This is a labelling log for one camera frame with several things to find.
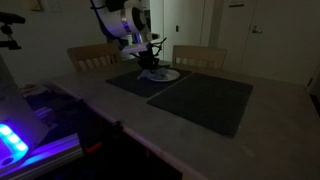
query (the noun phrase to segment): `wooden chair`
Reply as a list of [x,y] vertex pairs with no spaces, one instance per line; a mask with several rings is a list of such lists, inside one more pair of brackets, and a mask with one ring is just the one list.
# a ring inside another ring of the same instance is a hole
[[221,70],[227,50],[200,46],[173,46],[172,63]]
[[67,53],[76,71],[86,71],[119,63],[120,51],[114,44],[97,44],[69,48]]

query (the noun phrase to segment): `white plate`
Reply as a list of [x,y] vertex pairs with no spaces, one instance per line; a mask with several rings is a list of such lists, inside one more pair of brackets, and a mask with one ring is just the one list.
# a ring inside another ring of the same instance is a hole
[[149,78],[149,79],[155,82],[169,82],[169,81],[174,81],[178,79],[180,77],[180,73],[178,71],[168,69],[167,74],[164,74],[163,76],[164,76],[163,79],[152,79],[152,78]]

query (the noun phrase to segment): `table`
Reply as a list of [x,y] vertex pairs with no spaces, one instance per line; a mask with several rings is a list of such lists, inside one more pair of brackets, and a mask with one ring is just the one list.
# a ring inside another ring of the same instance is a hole
[[183,173],[184,179],[320,179],[320,120],[305,87],[247,75],[175,68],[254,86],[234,138],[221,136],[105,82],[135,61],[49,80]]

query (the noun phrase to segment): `glowing blue led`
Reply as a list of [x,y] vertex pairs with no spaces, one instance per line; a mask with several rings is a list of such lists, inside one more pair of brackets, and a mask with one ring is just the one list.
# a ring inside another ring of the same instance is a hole
[[12,133],[12,130],[6,125],[1,125],[0,126],[0,133],[5,136],[8,136]]
[[25,143],[21,142],[21,143],[19,143],[19,144],[16,145],[16,148],[17,148],[19,151],[25,151],[25,150],[28,149],[28,146],[27,146]]
[[16,144],[16,143],[18,143],[20,141],[20,138],[16,134],[11,134],[7,138],[13,144]]

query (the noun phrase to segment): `black placemat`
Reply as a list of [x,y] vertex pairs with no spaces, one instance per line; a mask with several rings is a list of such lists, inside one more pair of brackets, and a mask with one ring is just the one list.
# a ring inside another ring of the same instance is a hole
[[193,74],[148,101],[222,135],[233,137],[252,85]]
[[133,71],[121,76],[117,76],[113,79],[106,80],[106,82],[139,96],[150,97],[191,74],[191,71],[177,69],[174,70],[180,73],[180,77],[175,81],[170,82],[154,82],[148,79],[138,80],[137,77],[141,74],[142,70]]

